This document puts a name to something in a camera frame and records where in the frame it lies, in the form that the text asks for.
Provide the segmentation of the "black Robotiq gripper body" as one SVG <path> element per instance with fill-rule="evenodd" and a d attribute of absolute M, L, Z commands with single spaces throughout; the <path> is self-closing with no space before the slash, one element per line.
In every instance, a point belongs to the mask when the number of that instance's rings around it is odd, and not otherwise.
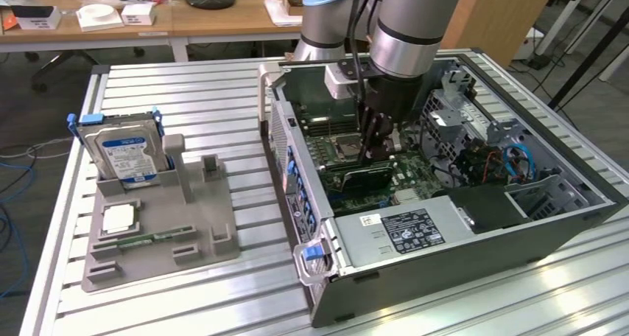
<path fill-rule="evenodd" d="M 416 78 L 375 77 L 368 80 L 366 104 L 378 113 L 400 123 L 411 114 L 422 89 L 423 76 Z"/>

